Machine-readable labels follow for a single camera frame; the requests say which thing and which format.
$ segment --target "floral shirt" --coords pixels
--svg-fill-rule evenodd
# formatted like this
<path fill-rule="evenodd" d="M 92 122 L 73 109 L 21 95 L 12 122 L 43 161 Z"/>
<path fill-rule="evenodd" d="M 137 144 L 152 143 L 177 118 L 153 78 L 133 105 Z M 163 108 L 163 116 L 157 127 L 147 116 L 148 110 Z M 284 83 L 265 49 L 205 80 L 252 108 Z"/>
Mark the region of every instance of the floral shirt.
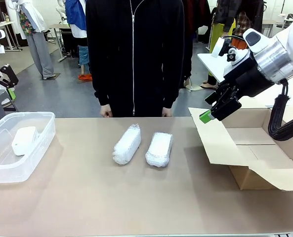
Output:
<path fill-rule="evenodd" d="M 19 12 L 19 19 L 20 25 L 25 35 L 33 35 L 36 32 L 35 29 L 32 27 L 32 24 L 30 23 L 26 14 L 24 14 L 22 10 Z"/>

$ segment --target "bubble wrap package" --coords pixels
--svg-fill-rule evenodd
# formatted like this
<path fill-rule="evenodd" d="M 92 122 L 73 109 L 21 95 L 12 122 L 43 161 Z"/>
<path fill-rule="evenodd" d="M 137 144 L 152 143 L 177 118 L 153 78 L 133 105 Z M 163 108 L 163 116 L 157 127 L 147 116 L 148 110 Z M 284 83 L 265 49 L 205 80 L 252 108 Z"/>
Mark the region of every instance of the bubble wrap package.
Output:
<path fill-rule="evenodd" d="M 145 157 L 149 165 L 166 167 L 172 146 L 172 135 L 167 133 L 154 133 L 153 139 Z"/>
<path fill-rule="evenodd" d="M 131 125 L 115 145 L 113 160 L 121 165 L 131 161 L 141 143 L 141 129 L 138 124 Z"/>

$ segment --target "silver zipper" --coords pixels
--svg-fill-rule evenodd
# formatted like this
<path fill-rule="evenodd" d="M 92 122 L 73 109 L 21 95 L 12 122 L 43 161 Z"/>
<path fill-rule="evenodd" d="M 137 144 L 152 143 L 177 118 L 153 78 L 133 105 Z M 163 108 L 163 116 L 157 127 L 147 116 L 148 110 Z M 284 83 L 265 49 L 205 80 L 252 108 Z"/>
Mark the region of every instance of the silver zipper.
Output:
<path fill-rule="evenodd" d="M 140 4 L 136 7 L 134 13 L 132 8 L 132 2 L 130 0 L 130 7 L 131 7 L 131 14 L 132 14 L 132 71 L 133 71 L 133 116 L 135 115 L 135 102 L 134 102 L 134 22 L 135 22 L 135 13 L 138 7 L 142 4 Z"/>

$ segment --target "plastic bin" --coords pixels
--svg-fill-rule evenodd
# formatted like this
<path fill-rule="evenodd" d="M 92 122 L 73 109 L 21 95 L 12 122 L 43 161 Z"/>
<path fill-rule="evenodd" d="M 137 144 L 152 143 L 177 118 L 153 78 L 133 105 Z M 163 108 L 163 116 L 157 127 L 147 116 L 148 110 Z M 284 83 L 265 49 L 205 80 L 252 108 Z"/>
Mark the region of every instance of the plastic bin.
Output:
<path fill-rule="evenodd" d="M 0 183 L 26 181 L 44 156 L 55 136 L 55 114 L 12 113 L 0 120 Z M 40 136 L 24 156 L 16 156 L 11 143 L 18 129 L 35 126 Z"/>

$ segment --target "open cardboard box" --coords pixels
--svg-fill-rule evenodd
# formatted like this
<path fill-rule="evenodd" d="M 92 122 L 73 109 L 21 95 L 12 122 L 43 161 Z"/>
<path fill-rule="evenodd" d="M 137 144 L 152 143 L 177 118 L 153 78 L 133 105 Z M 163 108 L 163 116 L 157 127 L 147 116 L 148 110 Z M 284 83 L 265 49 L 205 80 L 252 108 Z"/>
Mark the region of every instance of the open cardboard box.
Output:
<path fill-rule="evenodd" d="M 189 110 L 210 163 L 228 165 L 241 190 L 293 191 L 293 138 L 277 142 L 268 135 L 270 109 L 239 109 L 207 124 L 199 120 L 206 109 Z M 292 119 L 287 107 L 283 124 Z"/>

